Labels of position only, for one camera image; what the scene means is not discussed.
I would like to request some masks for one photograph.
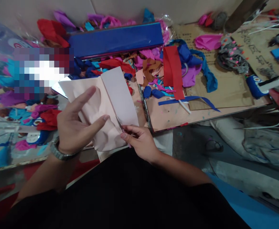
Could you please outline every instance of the label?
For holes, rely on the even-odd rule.
[[[8,44],[13,48],[31,48],[29,44],[16,38],[10,38]]]

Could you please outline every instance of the pixelated area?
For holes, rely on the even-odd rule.
[[[15,48],[15,99],[40,100],[56,82],[73,72],[70,48]]]

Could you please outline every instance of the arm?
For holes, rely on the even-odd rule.
[[[57,121],[60,137],[58,149],[61,153],[75,154],[79,152],[91,141],[109,118],[108,115],[104,115],[92,125],[86,125],[78,120],[79,111],[95,91],[95,87],[90,87],[72,103],[69,103],[64,111],[58,114]],[[71,160],[61,161],[53,154],[50,154],[47,160],[22,187],[14,204],[28,196],[48,190],[54,189],[57,192],[64,190],[78,159],[79,155]]]
[[[121,137],[134,147],[140,158],[164,170],[187,186],[212,183],[211,179],[197,167],[160,152],[147,128],[135,126],[123,126],[123,128],[136,135],[132,137],[130,134],[122,133]]]

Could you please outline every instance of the metal watch band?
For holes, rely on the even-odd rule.
[[[57,148],[58,142],[59,142],[59,137],[57,137],[55,140],[53,140],[53,142],[50,145],[50,150],[51,150],[52,154],[61,161],[68,161],[68,160],[74,158],[75,156],[77,156],[81,152],[81,151],[79,151],[78,153],[75,153],[75,154],[63,154]]]

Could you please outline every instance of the floor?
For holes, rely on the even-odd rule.
[[[262,165],[242,160],[212,127],[193,125],[174,129],[173,157],[193,164],[204,172],[215,173],[248,195],[259,197],[264,191],[279,199],[279,179],[243,166],[250,164],[256,168]],[[227,163],[225,159],[228,158],[239,161],[240,166]],[[264,167],[271,173],[273,170],[277,172],[277,168]]]

